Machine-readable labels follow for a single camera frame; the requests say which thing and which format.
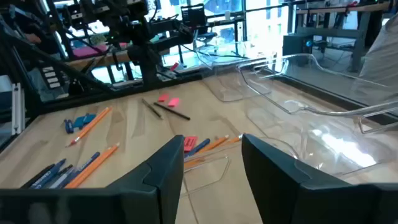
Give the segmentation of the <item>clear barrel gel pen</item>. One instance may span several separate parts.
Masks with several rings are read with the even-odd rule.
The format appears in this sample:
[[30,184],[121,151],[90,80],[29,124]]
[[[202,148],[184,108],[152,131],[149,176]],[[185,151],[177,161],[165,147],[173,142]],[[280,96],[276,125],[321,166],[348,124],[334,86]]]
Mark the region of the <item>clear barrel gel pen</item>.
[[69,167],[68,167],[68,169],[62,174],[62,175],[60,175],[59,176],[59,178],[55,181],[55,182],[53,182],[49,187],[48,187],[48,189],[57,189],[57,188],[59,188],[60,186],[61,186],[61,184],[67,179],[67,177],[70,175],[70,173],[71,172],[73,172],[74,171],[74,166],[73,165],[70,165]]

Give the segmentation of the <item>wooden workbench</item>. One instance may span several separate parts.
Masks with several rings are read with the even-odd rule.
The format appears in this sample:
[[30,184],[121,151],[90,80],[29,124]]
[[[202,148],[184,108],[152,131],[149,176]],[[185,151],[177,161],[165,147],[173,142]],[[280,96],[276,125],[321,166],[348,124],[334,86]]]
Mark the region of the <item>wooden workbench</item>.
[[[297,21],[296,31],[302,34],[318,35],[322,37],[353,39],[353,47],[346,47],[345,50],[352,53],[350,70],[352,72],[357,72],[360,68],[361,57],[365,50],[366,34],[368,32],[371,14],[373,12],[390,11],[395,5],[395,0],[374,0],[369,3],[351,3],[345,6],[337,7],[305,7],[303,9],[297,9],[295,12]],[[357,12],[361,14],[359,25],[356,29],[340,29],[329,27],[329,18],[331,13],[342,13],[343,15],[347,15],[351,12]],[[308,23],[310,22],[311,15],[313,14],[323,14],[325,16],[324,26],[322,28],[309,26]]]

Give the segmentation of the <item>red eraser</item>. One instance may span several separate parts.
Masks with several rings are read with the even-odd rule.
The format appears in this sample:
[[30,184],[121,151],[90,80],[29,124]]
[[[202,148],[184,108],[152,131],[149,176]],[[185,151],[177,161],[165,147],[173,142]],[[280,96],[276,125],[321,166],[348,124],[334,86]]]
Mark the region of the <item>red eraser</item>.
[[186,136],[184,139],[184,152],[190,152],[197,143],[197,136]]

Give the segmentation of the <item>person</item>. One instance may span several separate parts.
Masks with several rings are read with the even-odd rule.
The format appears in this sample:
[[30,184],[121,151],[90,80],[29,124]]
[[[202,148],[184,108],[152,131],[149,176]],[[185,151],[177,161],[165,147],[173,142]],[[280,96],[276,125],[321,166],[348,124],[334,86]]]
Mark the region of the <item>person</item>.
[[355,99],[369,105],[398,100],[398,13],[381,27],[351,89]]

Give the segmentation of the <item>clear plastic bin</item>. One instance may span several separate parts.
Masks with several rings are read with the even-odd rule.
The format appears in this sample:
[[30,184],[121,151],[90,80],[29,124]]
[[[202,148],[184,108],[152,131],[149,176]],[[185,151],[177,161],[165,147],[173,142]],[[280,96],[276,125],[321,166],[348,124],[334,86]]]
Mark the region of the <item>clear plastic bin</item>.
[[[345,176],[359,170],[391,162],[398,158],[393,150],[384,146],[366,146],[353,141],[337,139],[330,134],[321,134],[299,155],[286,143],[273,138],[260,138],[271,146],[320,171],[335,177]],[[200,155],[198,164],[185,168],[181,197],[243,198],[251,196],[244,171],[241,142],[212,149]]]
[[202,81],[217,99],[238,101],[251,96],[251,91],[237,69],[241,63],[254,59],[271,58],[276,53],[251,42],[207,45],[194,50],[203,70]]
[[287,113],[398,123],[398,87],[329,70],[312,54],[247,60],[237,69],[250,90]]

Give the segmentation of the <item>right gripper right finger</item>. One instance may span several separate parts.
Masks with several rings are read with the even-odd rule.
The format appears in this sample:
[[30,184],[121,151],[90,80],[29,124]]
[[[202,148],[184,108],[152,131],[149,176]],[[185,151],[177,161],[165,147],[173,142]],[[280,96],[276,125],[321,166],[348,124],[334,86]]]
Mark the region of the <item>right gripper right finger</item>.
[[349,184],[252,134],[241,153],[263,224],[398,224],[398,184]]

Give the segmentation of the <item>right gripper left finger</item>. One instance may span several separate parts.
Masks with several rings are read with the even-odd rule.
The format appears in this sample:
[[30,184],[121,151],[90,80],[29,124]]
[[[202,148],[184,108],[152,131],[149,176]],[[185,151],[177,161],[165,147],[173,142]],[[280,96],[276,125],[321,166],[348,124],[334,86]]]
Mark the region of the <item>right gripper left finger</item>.
[[183,141],[174,136],[105,188],[0,190],[0,224],[174,224]]

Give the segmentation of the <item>dark grey pencil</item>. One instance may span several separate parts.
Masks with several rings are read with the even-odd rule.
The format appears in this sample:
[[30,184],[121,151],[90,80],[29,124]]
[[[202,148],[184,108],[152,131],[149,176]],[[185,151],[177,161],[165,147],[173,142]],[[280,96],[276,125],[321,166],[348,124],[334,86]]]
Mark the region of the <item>dark grey pencil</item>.
[[162,115],[152,106],[150,105],[145,99],[141,99],[142,103],[150,110],[152,111],[156,117],[158,117],[159,119],[162,119]]
[[172,114],[175,114],[175,115],[177,115],[177,116],[179,116],[179,117],[181,117],[181,118],[183,118],[183,119],[186,119],[186,120],[188,120],[188,121],[191,120],[191,117],[189,117],[189,116],[187,116],[187,115],[185,115],[185,114],[183,114],[183,113],[180,113],[180,112],[178,112],[178,111],[175,111],[175,110],[173,110],[173,109],[171,109],[171,108],[168,108],[168,107],[166,107],[166,106],[164,106],[164,105],[161,105],[161,104],[159,104],[159,103],[157,103],[157,102],[154,102],[153,105],[158,106],[159,108],[162,108],[163,110],[166,110],[166,111],[168,111],[168,112],[170,112],[170,113],[172,113]]

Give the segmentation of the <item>silver aluminium extrusion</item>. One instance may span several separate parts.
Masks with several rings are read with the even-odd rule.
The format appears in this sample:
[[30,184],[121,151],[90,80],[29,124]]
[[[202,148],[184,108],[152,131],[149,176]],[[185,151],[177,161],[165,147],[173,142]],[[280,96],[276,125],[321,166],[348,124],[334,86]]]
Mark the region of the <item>silver aluminium extrusion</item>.
[[20,83],[12,84],[12,135],[25,129],[25,97]]

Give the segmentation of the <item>black monitor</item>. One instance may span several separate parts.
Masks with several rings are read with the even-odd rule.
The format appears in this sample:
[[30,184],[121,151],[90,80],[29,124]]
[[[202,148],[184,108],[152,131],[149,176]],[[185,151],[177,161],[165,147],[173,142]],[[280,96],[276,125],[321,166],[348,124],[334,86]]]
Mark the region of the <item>black monitor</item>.
[[199,27],[206,24],[205,5],[199,3],[192,6],[182,6],[182,21],[186,26]]

